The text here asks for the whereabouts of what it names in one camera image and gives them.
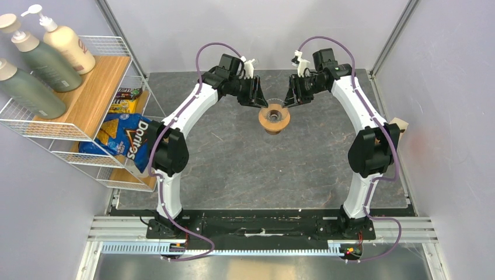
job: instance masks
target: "yellow lotion bottle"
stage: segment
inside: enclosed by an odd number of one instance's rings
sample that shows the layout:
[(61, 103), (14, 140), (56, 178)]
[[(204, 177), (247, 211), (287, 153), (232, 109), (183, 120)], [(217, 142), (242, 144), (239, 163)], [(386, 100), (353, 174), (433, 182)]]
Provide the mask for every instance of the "yellow lotion bottle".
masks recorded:
[(74, 30), (67, 26), (58, 26), (52, 18), (41, 14), (41, 10), (43, 10), (41, 5), (32, 5), (27, 12), (22, 13), (22, 16), (30, 13), (38, 14), (40, 25), (47, 30), (43, 41), (58, 50), (78, 74), (82, 75), (91, 71), (95, 67), (95, 58)]

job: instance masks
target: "blue doritos bag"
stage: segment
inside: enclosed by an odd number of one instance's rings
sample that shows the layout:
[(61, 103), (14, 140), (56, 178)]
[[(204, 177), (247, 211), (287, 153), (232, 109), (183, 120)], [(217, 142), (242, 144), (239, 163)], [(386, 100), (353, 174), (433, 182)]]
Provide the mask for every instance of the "blue doritos bag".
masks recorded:
[[(142, 173), (148, 165), (147, 129), (151, 121), (141, 114), (108, 114), (96, 135), (95, 142), (111, 155), (124, 155), (134, 161)], [(79, 143), (80, 153), (105, 155), (92, 142)]]

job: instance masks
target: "white wall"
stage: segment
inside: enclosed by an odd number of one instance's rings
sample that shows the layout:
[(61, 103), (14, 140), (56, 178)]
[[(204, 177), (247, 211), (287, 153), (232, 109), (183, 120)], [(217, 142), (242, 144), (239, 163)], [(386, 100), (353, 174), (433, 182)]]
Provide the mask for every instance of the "white wall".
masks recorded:
[[(18, 15), (35, 3), (81, 35), (111, 35), (93, 0), (0, 1), (0, 11)], [(36, 17), (22, 21), (42, 37)], [(3, 33), (0, 57), (27, 69)], [(0, 93), (0, 108), (8, 98)], [(3, 125), (0, 135), (0, 279), (74, 279), (92, 218), (103, 213), (109, 189)]]
[[(308, 37), (329, 36), (354, 54), (359, 68), (371, 69), (407, 0), (107, 0), (145, 72), (195, 70), (194, 58), (206, 43), (231, 45), (258, 69), (293, 69), (294, 50)], [(308, 44), (306, 58), (334, 46), (339, 62), (349, 62), (338, 46)], [(201, 57), (210, 69), (230, 51), (211, 47)]]
[(421, 213), (452, 279), (495, 274), (494, 1), (421, 1), (378, 74)]

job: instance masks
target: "robotic arm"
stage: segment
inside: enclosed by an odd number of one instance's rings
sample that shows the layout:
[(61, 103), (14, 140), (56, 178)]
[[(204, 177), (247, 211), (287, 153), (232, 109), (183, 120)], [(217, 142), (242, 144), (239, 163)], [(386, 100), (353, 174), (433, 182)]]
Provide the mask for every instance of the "robotic arm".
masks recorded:
[[(241, 67), (240, 73), (243, 73), (244, 77), (238, 76), (239, 67)], [(157, 207), (161, 216), (166, 216), (161, 207), (163, 202), (172, 218), (177, 217), (182, 210), (180, 176), (189, 160), (186, 138), (200, 117), (226, 95), (236, 96), (242, 106), (258, 108), (268, 106), (260, 87), (260, 78), (254, 76), (253, 70), (253, 59), (246, 61), (244, 57), (239, 59), (224, 54), (218, 66), (202, 75), (201, 92), (198, 92), (198, 83), (186, 101), (163, 122), (152, 121), (150, 123), (148, 131), (151, 136), (149, 136), (148, 141), (154, 143), (156, 137), (165, 128), (163, 123), (168, 124), (175, 120), (166, 132), (165, 139), (161, 140), (152, 163), (156, 172), (162, 173), (164, 177), (163, 197), (159, 196)], [(186, 107), (187, 100), (191, 98), (196, 99)]]
[[(298, 74), (290, 77), (284, 105), (294, 107), (310, 103), (315, 93), (328, 90), (344, 107), (356, 133), (354, 143), (348, 152), (349, 165), (354, 172), (353, 179), (347, 199), (340, 208), (339, 217), (339, 227), (343, 235), (353, 237), (363, 226), (370, 223), (364, 213), (364, 207), (369, 213), (369, 202), (376, 184), (372, 185), (372, 182), (375, 178), (382, 177), (388, 166), (393, 163), (391, 147), (354, 92), (351, 83), (351, 66), (339, 65), (331, 48), (313, 54), (316, 71), (308, 71), (309, 62), (301, 59), (301, 56), (302, 53), (296, 51), (296, 57), (292, 60), (296, 64), (299, 62)], [(363, 92), (357, 78), (355, 85), (359, 92)], [(372, 108), (377, 120), (388, 131), (394, 147), (397, 147), (400, 134), (397, 124), (386, 123), (365, 96), (364, 100), (368, 107)], [(372, 193), (367, 199), (370, 188)]]

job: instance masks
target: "gray stone surface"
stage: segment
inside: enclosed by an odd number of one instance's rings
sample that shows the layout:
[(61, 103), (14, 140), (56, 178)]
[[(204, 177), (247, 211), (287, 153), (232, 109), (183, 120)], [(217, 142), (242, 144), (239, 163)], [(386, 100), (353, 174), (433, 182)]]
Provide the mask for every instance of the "gray stone surface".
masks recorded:
[[(285, 98), (293, 71), (256, 71), (266, 99)], [(358, 71), (361, 87), (376, 106), (371, 83)], [(153, 73), (149, 84), (170, 114), (194, 88), (194, 72)], [(150, 104), (146, 115), (158, 116)], [(181, 180), (187, 209), (338, 208), (352, 178), (347, 151), (354, 130), (330, 93), (290, 109), (291, 122), (269, 135), (258, 122), (259, 109), (241, 107), (235, 97), (222, 98), (187, 137), (190, 160)], [(393, 175), (393, 168), (388, 174)], [(157, 193), (123, 190), (118, 209), (154, 209)], [(380, 182), (372, 207), (406, 207), (400, 182)]]

